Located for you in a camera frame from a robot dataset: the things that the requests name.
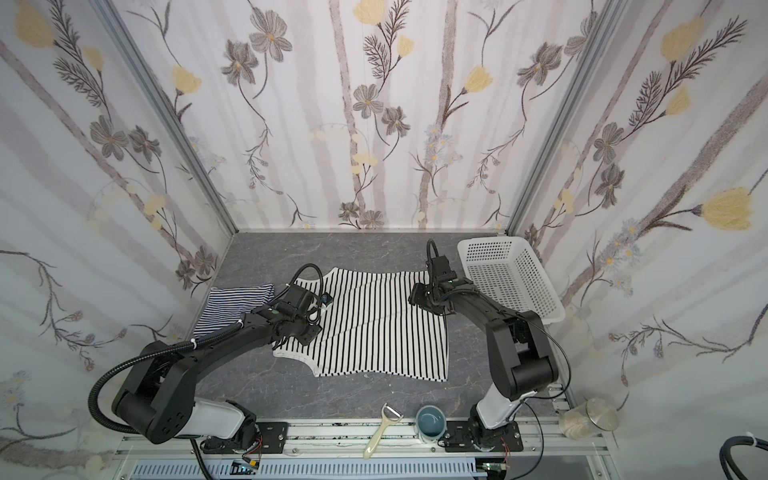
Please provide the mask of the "blue white striped tank top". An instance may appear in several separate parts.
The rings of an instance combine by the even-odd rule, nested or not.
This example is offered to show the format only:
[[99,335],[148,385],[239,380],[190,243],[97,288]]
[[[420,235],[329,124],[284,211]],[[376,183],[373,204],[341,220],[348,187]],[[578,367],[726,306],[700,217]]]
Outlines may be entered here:
[[193,328],[192,336],[203,337],[236,323],[242,314],[266,305],[274,295],[275,289],[271,284],[212,288]]

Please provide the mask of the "black white striped tank top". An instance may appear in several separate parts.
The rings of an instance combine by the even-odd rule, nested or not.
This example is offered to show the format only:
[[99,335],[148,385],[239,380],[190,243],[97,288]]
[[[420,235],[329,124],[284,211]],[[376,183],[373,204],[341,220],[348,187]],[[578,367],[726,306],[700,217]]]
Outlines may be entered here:
[[307,345],[296,339],[274,350],[316,377],[382,373],[444,382],[449,348],[445,318],[411,305],[412,288],[428,273],[369,273],[333,268],[324,288],[333,303],[320,315],[322,331]]

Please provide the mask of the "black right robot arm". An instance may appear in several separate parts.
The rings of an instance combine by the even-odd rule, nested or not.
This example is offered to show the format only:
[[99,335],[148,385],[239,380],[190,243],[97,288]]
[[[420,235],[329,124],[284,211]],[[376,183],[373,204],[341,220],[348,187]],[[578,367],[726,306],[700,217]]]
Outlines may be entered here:
[[482,293],[461,278],[448,259],[426,260],[427,281],[412,288],[408,301],[428,313],[458,313],[486,338],[492,385],[467,419],[450,421],[438,444],[447,452],[518,451],[514,416],[523,403],[559,379],[559,369],[543,322],[533,311],[519,312]]

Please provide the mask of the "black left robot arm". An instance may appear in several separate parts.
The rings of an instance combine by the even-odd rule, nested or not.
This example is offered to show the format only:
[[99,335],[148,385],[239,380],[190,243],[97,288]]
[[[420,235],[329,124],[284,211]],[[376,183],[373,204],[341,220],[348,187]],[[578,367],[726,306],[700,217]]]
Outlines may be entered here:
[[138,357],[114,369],[128,375],[111,410],[129,433],[153,444],[177,437],[209,437],[213,451],[245,452],[262,434],[256,415],[234,401],[195,397],[197,384],[217,368],[257,348],[277,348],[289,340],[302,346],[321,332],[321,314],[334,302],[296,283],[279,298],[240,313],[226,327],[175,345],[154,342]]

